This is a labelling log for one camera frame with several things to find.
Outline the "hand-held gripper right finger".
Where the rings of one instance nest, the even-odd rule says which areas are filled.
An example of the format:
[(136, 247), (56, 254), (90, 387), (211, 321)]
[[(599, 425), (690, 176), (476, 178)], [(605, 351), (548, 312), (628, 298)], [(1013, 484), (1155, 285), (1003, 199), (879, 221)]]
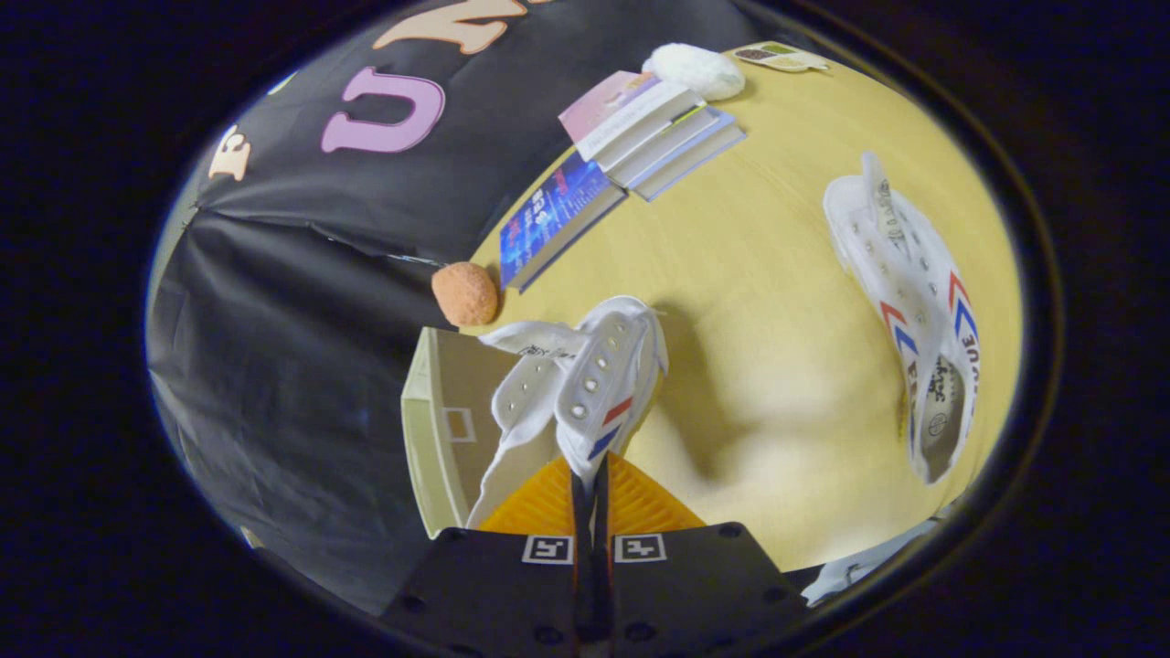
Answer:
[(739, 522), (706, 525), (614, 453), (594, 496), (594, 653), (736, 657), (785, 640), (810, 612)]

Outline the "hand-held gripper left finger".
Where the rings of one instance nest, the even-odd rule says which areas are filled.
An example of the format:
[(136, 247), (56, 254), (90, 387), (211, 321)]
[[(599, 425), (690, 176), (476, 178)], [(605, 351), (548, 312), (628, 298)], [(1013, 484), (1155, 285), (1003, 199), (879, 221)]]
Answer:
[(479, 529), (431, 542), (380, 623), (441, 657), (576, 657), (589, 615), (589, 521), (564, 459), (539, 468)]

